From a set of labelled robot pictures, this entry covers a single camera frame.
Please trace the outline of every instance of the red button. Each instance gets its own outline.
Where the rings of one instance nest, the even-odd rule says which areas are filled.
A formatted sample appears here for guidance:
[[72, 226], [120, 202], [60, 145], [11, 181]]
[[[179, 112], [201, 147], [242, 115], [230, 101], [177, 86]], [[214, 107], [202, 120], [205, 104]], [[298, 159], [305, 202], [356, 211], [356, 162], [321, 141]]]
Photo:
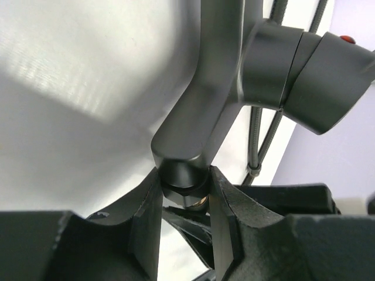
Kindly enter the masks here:
[[355, 44], [356, 43], [356, 41], [354, 40], [354, 38], [352, 38], [352, 37], [350, 37], [348, 35], [341, 35], [340, 38], [342, 40], [345, 40], [345, 41], [351, 43], [351, 44]]

